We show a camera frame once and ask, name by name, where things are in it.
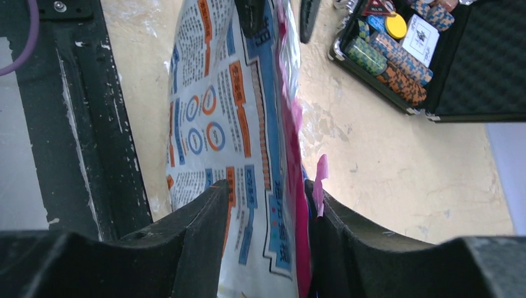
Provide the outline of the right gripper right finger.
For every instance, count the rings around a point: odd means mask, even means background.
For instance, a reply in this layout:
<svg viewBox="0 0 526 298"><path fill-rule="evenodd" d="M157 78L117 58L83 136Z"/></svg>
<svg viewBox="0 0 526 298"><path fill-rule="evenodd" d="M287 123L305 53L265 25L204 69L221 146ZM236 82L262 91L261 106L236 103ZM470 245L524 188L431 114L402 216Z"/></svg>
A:
<svg viewBox="0 0 526 298"><path fill-rule="evenodd" d="M324 196L309 224L310 297L524 297L524 237L438 245L393 232Z"/></svg>

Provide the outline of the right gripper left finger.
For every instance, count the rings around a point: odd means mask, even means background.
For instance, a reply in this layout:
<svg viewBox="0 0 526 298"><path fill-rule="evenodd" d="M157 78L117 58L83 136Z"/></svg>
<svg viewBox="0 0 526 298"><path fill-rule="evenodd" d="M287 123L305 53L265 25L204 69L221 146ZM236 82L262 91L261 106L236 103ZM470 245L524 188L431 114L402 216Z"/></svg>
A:
<svg viewBox="0 0 526 298"><path fill-rule="evenodd" d="M228 182L117 241L67 231L1 233L2 297L215 297Z"/></svg>

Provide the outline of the pink blue pet food bag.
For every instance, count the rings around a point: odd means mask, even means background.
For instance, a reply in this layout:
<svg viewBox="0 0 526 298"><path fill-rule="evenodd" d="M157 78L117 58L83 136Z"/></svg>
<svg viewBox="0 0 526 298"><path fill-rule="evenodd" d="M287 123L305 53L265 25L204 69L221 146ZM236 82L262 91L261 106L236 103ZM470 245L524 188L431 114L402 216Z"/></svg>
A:
<svg viewBox="0 0 526 298"><path fill-rule="evenodd" d="M234 1L184 1L170 69L166 180L173 212L216 182L228 211L215 297L310 297L298 100L300 34L290 1L265 1L242 32Z"/></svg>

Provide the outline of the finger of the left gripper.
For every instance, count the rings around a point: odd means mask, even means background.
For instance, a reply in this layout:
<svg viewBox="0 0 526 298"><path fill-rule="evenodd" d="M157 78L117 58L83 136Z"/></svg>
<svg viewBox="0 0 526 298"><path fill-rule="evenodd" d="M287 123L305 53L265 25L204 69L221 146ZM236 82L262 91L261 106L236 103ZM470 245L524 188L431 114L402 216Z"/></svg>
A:
<svg viewBox="0 0 526 298"><path fill-rule="evenodd" d="M246 38L253 38L263 28L264 0L235 0L239 23Z"/></svg>
<svg viewBox="0 0 526 298"><path fill-rule="evenodd" d="M307 44L311 40L321 0L300 1L300 42Z"/></svg>

